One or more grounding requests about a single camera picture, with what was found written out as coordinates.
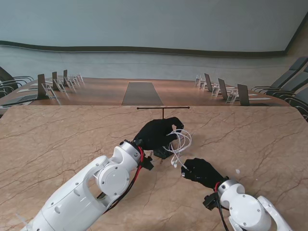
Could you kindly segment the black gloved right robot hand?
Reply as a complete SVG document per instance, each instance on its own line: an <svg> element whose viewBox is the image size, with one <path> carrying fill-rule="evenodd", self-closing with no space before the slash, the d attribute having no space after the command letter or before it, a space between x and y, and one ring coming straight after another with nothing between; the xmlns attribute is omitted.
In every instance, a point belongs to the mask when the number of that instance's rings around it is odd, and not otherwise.
<svg viewBox="0 0 308 231"><path fill-rule="evenodd" d="M181 167L181 175L213 190L217 183L221 184L226 180L209 162L200 158L187 159Z"/></svg>

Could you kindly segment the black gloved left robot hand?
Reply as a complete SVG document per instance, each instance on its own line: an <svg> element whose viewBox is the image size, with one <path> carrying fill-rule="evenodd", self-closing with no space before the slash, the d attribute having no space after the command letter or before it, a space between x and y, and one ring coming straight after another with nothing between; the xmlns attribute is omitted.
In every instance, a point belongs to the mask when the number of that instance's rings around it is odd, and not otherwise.
<svg viewBox="0 0 308 231"><path fill-rule="evenodd" d="M177 131L184 129L183 123L177 117L154 119L141 128L133 142L143 150L156 150L168 146L177 139L176 134L171 134L172 126L175 126Z"/></svg>

